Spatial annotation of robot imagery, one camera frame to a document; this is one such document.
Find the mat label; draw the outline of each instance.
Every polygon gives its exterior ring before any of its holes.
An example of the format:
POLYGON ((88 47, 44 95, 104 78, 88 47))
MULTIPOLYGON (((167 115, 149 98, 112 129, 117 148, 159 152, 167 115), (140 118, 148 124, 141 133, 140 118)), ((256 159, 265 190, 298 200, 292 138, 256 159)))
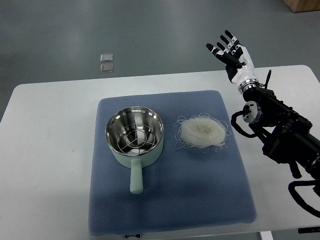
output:
POLYGON ((140 238, 140 234, 128 234, 128 235, 124 235, 125 236, 125 238, 127 239, 127 238, 130 238, 130 237, 136 237, 136 238, 140 238))

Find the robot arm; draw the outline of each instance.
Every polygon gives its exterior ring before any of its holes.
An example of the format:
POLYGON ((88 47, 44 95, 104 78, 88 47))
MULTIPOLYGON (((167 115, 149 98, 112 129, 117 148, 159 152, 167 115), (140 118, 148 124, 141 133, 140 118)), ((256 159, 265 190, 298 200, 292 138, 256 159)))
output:
POLYGON ((297 186, 312 186, 320 197, 320 141, 309 133, 312 123, 280 101, 274 92, 267 89, 271 76, 269 71, 265 85, 259 83, 254 74, 254 65, 247 49, 229 31, 225 31, 230 41, 220 36, 227 45, 217 43, 217 48, 210 43, 209 51, 226 64, 225 69, 231 83, 238 86, 246 104, 242 111, 232 115, 231 125, 247 138, 258 137, 262 143, 262 152, 278 164, 289 164, 292 176, 301 178, 300 164, 313 181, 294 181, 289 184, 293 199, 306 211, 320 218, 320 211, 309 206, 296 192, 297 186), (242 116, 254 134, 249 134, 237 124, 237 117, 242 116), (264 127, 274 127, 270 133, 264 127))

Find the blue cushion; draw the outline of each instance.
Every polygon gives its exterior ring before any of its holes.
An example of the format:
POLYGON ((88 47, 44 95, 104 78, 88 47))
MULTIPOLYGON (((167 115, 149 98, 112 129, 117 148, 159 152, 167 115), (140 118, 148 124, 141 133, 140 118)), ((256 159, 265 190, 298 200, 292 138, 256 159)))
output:
POLYGON ((233 133, 226 147, 177 149, 174 127, 179 116, 200 113, 230 120, 217 91, 175 92, 102 99, 98 105, 89 200, 92 236, 142 234, 189 228, 252 223, 256 210, 233 133), (130 168, 113 156, 105 138, 109 119, 119 110, 154 110, 164 125, 159 159, 142 169, 143 192, 130 192, 130 168))

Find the white robotic hand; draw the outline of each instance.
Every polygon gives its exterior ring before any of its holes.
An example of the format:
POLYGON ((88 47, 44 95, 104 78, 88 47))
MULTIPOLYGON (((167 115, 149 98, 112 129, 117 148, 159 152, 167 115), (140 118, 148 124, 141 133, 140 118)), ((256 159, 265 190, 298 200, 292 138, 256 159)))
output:
POLYGON ((227 47, 224 47, 220 42, 217 42, 220 49, 210 43, 206 47, 215 57, 226 64, 225 70, 229 80, 236 84, 240 93, 243 94, 248 88, 259 86, 259 81, 254 74, 255 67, 248 50, 241 45, 239 40, 227 30, 225 30, 225 34, 230 38, 230 41, 223 35, 220 38, 227 47))

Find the wooden box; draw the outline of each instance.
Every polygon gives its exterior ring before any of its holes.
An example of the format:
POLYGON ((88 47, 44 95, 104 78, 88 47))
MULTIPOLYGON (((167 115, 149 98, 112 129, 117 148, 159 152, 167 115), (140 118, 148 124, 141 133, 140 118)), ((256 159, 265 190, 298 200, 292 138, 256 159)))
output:
POLYGON ((320 10, 320 0, 283 0, 294 13, 320 10))

